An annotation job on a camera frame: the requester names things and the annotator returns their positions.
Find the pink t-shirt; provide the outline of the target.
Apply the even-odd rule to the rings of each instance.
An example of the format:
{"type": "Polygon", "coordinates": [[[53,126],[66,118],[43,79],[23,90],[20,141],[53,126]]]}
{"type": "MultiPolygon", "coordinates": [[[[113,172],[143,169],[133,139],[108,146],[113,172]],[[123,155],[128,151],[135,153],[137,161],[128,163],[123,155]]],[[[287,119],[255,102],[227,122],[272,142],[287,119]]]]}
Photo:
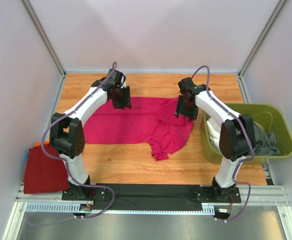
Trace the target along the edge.
{"type": "Polygon", "coordinates": [[[87,120],[83,130],[87,144],[140,144],[151,147],[156,161],[182,149],[193,122],[175,116],[177,98],[132,97],[132,108],[116,109],[109,101],[87,120]]]}

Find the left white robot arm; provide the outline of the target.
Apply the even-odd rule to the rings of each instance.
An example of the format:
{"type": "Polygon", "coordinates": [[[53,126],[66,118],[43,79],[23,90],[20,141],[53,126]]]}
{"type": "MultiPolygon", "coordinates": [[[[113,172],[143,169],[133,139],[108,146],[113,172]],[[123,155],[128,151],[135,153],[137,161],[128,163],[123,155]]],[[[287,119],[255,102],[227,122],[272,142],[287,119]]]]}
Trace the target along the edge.
{"type": "Polygon", "coordinates": [[[82,152],[86,144],[83,127],[92,114],[108,101],[112,101],[116,109],[131,107],[126,75],[114,68],[109,69],[106,77],[95,81],[73,107],[52,116],[49,143],[63,161],[68,174],[69,188],[63,192],[63,200],[90,200],[95,191],[83,163],[82,152]]]}

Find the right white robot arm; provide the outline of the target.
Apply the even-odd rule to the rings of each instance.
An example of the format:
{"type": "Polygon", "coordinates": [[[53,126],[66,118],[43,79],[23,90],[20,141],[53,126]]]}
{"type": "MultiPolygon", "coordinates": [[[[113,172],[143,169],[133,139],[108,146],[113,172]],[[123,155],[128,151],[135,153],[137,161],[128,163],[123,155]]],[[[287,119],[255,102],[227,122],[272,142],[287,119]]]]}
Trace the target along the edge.
{"type": "Polygon", "coordinates": [[[212,185],[201,192],[200,196],[220,203],[235,200],[238,192],[237,174],[245,161],[254,158],[253,119],[250,115],[240,114],[224,104],[214,95],[208,84],[196,85],[191,77],[187,77],[178,86],[180,95],[175,116],[184,116],[193,121],[202,109],[220,128],[221,165],[212,185]]]}

